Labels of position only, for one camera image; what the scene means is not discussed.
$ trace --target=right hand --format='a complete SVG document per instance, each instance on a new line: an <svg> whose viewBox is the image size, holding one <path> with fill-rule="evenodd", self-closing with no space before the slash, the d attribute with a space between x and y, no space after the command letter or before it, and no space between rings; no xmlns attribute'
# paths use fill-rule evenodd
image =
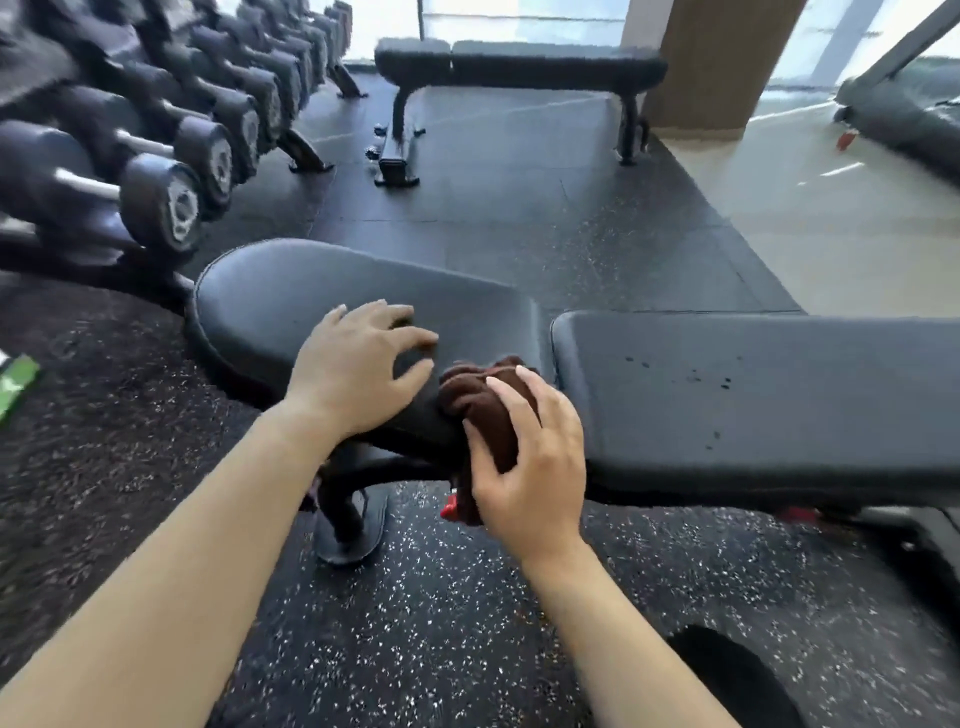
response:
<svg viewBox="0 0 960 728"><path fill-rule="evenodd" d="M465 421L473 496L487 530L528 572L562 562L583 545L580 514L587 489L584 430L573 404L524 367L517 375L537 400L530 404L509 384L488 377L516 431L516 467L500 474L483 435Z"/></svg>

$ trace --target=bench seat pad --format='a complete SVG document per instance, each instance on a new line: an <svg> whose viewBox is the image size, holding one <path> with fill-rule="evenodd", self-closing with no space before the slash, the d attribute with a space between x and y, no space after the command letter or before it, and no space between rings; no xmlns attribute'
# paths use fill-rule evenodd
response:
<svg viewBox="0 0 960 728"><path fill-rule="evenodd" d="M461 40L453 83L636 94L663 81L667 64L651 48Z"/></svg>
<svg viewBox="0 0 960 728"><path fill-rule="evenodd" d="M958 321L575 312L552 334L596 499L960 500Z"/></svg>
<svg viewBox="0 0 960 728"><path fill-rule="evenodd" d="M414 403L364 439L459 466L464 432L437 408L439 375L458 359L487 363L508 353L552 369L540 308L514 288L311 240L266 240L207 266L187 308L185 333L217 386L263 409L283 398L300 346L327 311L381 298L413 305L414 323L437 331L440 344L433 378ZM397 373L422 356L402 355Z"/></svg>
<svg viewBox="0 0 960 728"><path fill-rule="evenodd" d="M450 44L434 38L385 37L373 49L377 72L401 88L450 85L450 58Z"/></svg>

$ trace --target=red adjustment pin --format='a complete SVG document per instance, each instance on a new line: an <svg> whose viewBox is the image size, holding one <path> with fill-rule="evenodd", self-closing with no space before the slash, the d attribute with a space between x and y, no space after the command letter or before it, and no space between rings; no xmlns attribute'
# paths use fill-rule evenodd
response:
<svg viewBox="0 0 960 728"><path fill-rule="evenodd" d="M457 494L451 493L446 497L446 505L444 510L440 512L440 517L444 521L453 521L457 522L460 520L460 514L457 512Z"/></svg>
<svg viewBox="0 0 960 728"><path fill-rule="evenodd" d="M784 523L819 523L820 511L816 508L800 508L792 505L779 511L777 518Z"/></svg>
<svg viewBox="0 0 960 728"><path fill-rule="evenodd" d="M853 144L854 139L856 139L856 132L843 132L840 134L840 138L837 139L837 151L846 152L847 147Z"/></svg>

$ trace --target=hand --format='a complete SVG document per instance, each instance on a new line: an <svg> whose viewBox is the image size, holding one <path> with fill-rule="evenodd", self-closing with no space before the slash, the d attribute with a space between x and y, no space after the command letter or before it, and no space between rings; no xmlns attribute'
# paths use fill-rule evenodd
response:
<svg viewBox="0 0 960 728"><path fill-rule="evenodd" d="M346 312L345 305L334 308L313 329L280 405L308 430L332 428L338 443L383 425L413 400L433 360L421 359L394 379L396 357L437 343L433 331L393 328L413 316L412 306L376 301Z"/></svg>
<svg viewBox="0 0 960 728"><path fill-rule="evenodd" d="M487 379L510 412L519 445L516 467L498 473L483 436L469 422L464 427L480 515L529 575L583 545L580 514L587 464L583 426L570 400L530 370L517 367L516 373L536 398L539 419L513 387Z"/></svg>

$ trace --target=adjustable bench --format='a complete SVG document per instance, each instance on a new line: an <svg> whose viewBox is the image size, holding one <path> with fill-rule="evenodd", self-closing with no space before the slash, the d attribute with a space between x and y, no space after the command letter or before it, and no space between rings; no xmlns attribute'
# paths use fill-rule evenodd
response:
<svg viewBox="0 0 960 728"><path fill-rule="evenodd" d="M614 93L622 105L617 155L621 164L632 164L637 125L641 150L650 133L639 117L636 95L658 85L666 75L666 61L649 48L480 40L461 40L451 48L442 40L383 38L373 58L380 75L399 87L390 126L374 130L384 136L383 149L368 151L369 158L379 161L377 183L394 187L420 181L409 174L408 160L411 145L422 130L408 131L404 120L407 100L420 88L487 86Z"/></svg>
<svg viewBox="0 0 960 728"><path fill-rule="evenodd" d="M380 298L414 305L440 334L436 375L324 467L316 548L333 563L362 558L382 533L386 495L360 489L447 479L467 456L461 426L436 406L437 376L507 353L576 405L594 500L768 512L960 503L957 321L576 311L550 325L509 286L286 239L215 260L185 331L211 379L262 409L283 397L330 308Z"/></svg>

